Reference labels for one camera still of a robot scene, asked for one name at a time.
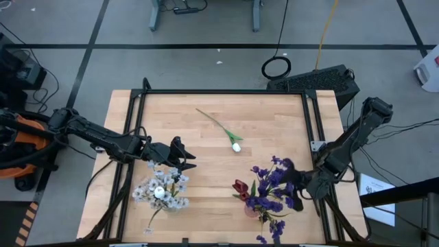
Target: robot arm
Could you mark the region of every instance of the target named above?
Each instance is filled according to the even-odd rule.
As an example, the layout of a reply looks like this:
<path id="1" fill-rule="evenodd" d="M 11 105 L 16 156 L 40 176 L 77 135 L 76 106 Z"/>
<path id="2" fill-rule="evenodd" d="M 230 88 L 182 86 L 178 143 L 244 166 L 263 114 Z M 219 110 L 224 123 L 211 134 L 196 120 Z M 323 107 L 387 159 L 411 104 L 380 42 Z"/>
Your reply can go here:
<path id="1" fill-rule="evenodd" d="M 153 160 L 157 163 L 177 167 L 180 170 L 195 167 L 195 165 L 180 162 L 179 158 L 195 158 L 185 151 L 180 137 L 173 139 L 171 147 L 163 143 L 151 143 L 152 138 L 146 135 L 143 127 L 141 127 L 143 136 L 130 133 L 119 134 L 88 121 L 71 108 L 57 110 L 47 125 L 52 132 L 74 134 L 89 141 L 92 147 L 104 148 L 110 159 L 121 163 L 141 159 L 144 161 Z"/>

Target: table leg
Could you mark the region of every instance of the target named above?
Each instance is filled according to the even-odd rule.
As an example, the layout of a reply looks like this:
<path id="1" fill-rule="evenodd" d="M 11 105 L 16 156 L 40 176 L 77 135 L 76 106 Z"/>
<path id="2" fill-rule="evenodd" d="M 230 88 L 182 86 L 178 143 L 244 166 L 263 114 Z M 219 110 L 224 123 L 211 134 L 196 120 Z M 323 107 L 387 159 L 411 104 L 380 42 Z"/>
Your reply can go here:
<path id="1" fill-rule="evenodd" d="M 151 31 L 157 30 L 157 21 L 158 21 L 158 7 L 160 5 L 160 0 L 151 0 L 152 10 L 151 10 L 151 18 L 149 28 Z"/>
<path id="2" fill-rule="evenodd" d="M 253 31 L 261 29 L 261 0 L 253 0 Z"/>

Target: table frame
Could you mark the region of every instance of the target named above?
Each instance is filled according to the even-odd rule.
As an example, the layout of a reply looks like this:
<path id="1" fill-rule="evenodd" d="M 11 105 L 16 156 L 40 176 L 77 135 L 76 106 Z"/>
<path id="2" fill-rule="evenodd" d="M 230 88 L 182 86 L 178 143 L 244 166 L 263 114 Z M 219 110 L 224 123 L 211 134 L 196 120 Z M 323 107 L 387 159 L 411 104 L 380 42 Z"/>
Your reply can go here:
<path id="1" fill-rule="evenodd" d="M 311 160 L 313 162 L 313 167 L 316 167 L 316 164 L 314 163 L 313 157 L 313 151 L 311 149 L 311 142 L 312 141 L 324 141 L 324 131 L 322 126 L 322 120 L 320 117 L 320 110 L 318 107 L 317 102 L 317 94 L 315 90 L 294 90 L 291 91 L 289 88 L 287 88 L 285 91 L 267 91 L 267 90 L 210 90 L 210 89 L 152 89 L 150 86 L 150 83 L 147 81 L 146 78 L 143 79 L 143 88 L 142 89 L 132 89 L 130 94 L 130 101 L 128 103 L 128 109 L 127 109 L 127 115 L 126 115 L 126 121 L 125 126 L 123 129 L 123 132 L 128 132 L 130 128 L 130 124 L 132 122 L 132 116 L 134 112 L 134 104 L 136 102 L 136 98 L 140 98 L 138 112 L 137 112 L 137 118 L 135 121 L 135 134 L 139 134 L 139 127 L 142 122 L 142 116 L 143 116 L 143 109 L 145 108 L 145 100 L 148 94 L 262 94 L 262 95 L 300 95 L 302 98 L 302 106 L 303 106 L 303 112 L 305 116 L 305 123 L 307 127 L 307 135 L 309 140 L 309 150 L 311 152 Z M 313 103 L 313 111 L 316 118 L 316 125 L 317 125 L 317 131 L 318 131 L 318 138 L 320 140 L 314 140 L 313 135 L 313 128 L 311 125 L 311 117 L 309 114 L 309 106 L 307 98 L 310 98 Z M 110 195 L 110 204 L 112 204 L 115 201 L 115 198 L 118 196 L 119 193 L 119 186 L 120 186 L 120 180 L 122 175 L 122 169 L 124 164 L 123 163 L 117 163 L 116 172 L 115 172 L 115 179 L 113 180 L 112 185 L 112 191 Z M 126 171 L 126 178 L 124 185 L 122 189 L 127 186 L 128 189 L 131 186 L 132 181 L 132 175 L 134 171 L 134 161 L 128 163 L 128 169 Z M 334 185 L 331 185 L 330 197 L 334 201 L 336 205 L 337 203 L 337 196 L 335 194 L 335 187 Z M 128 200 L 129 200 L 130 194 L 127 193 L 122 202 L 121 202 L 121 209 L 120 209 L 120 217 L 119 222 L 117 223 L 117 233 L 116 233 L 116 239 L 122 239 L 123 237 L 123 230 L 126 223 L 126 213 L 128 208 Z M 328 244 L 329 242 L 332 242 L 333 240 L 339 240 L 339 241 L 345 241 L 344 239 L 344 231 L 342 228 L 342 225 L 340 224 L 340 221 L 337 218 L 334 218 L 335 227 L 337 231 L 337 239 L 332 239 L 331 237 L 331 229 L 329 226 L 329 218 L 328 218 L 328 212 L 326 208 L 326 204 L 324 200 L 318 201 L 318 208 L 320 212 L 320 219 L 322 220 L 322 226 L 324 231 L 324 238 L 325 242 Z M 103 239 L 109 239 L 110 238 L 110 232 L 111 232 L 111 226 L 112 226 L 112 217 L 109 219 L 108 223 L 106 224 L 106 227 L 104 229 L 104 235 Z M 183 243 L 188 243 L 188 239 L 182 239 Z"/>

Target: gray floor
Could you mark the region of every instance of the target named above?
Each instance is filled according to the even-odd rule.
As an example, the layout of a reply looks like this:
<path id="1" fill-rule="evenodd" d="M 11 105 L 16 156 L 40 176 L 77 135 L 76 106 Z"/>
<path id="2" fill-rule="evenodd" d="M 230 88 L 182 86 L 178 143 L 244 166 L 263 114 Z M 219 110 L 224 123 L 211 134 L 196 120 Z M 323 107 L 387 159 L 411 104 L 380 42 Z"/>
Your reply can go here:
<path id="1" fill-rule="evenodd" d="M 158 30 L 147 28 L 151 3 L 147 0 L 110 0 L 97 44 L 175 44 L 175 43 L 276 43 L 285 1 L 266 0 L 261 13 L 261 31 L 251 30 L 251 3 L 239 0 L 208 0 L 208 8 L 198 14 L 176 16 L 161 13 Z M 87 44 L 103 0 L 15 1 L 0 12 L 0 21 L 26 43 Z M 201 0 L 190 0 L 203 6 Z M 405 0 L 404 3 L 424 44 L 439 43 L 435 16 L 436 0 Z M 290 1 L 282 43 L 318 44 L 331 1 Z M 340 0 L 325 43 L 350 45 L 415 45 L 396 1 Z M 83 49 L 36 49 L 41 64 L 60 81 L 60 91 L 49 101 L 51 110 L 65 106 L 81 64 Z M 291 75 L 309 72 L 317 50 L 286 49 L 292 62 Z M 272 49 L 94 49 L 74 107 L 97 124 L 103 124 L 111 91 L 141 86 L 147 77 L 155 89 L 264 89 L 267 80 L 261 65 Z M 369 96 L 381 97 L 394 105 L 394 125 L 436 118 L 439 97 L 423 91 L 412 73 L 422 58 L 411 50 L 324 50 L 320 68 L 345 64 L 356 75 L 361 92 L 355 100 L 355 116 Z M 273 64 L 270 72 L 283 70 Z M 54 91 L 48 75 L 44 87 Z M 341 112 L 346 125 L 348 109 Z M 409 183 L 439 175 L 439 129 L 419 128 L 366 147 L 384 168 Z M 92 154 L 88 144 L 71 139 L 80 150 Z M 361 154 L 354 155 L 360 172 L 382 179 Z M 45 244 L 73 241 L 82 214 L 84 190 L 93 161 L 71 150 L 58 155 L 60 169 L 50 176 L 28 243 Z M 402 182 L 383 174 L 395 185 Z M 33 191 L 20 193 L 11 180 L 1 180 L 0 200 L 31 200 Z M 420 202 L 398 204 L 396 211 L 420 224 Z M 373 239 L 380 242 L 419 245 L 419 232 L 404 222 L 396 227 L 371 222 Z"/>

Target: metal bracket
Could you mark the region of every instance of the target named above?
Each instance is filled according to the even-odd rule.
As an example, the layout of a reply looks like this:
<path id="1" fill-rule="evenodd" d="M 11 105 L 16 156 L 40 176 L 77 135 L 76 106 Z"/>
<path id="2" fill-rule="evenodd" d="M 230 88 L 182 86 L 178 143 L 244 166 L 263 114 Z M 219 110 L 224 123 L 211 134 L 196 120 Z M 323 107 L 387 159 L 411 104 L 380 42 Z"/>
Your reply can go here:
<path id="1" fill-rule="evenodd" d="M 109 247 L 146 247 L 148 243 L 136 243 L 136 244 L 111 244 Z"/>
<path id="2" fill-rule="evenodd" d="M 326 144 L 326 141 L 312 141 L 311 142 L 311 150 L 312 152 L 317 152 L 322 145 Z"/>

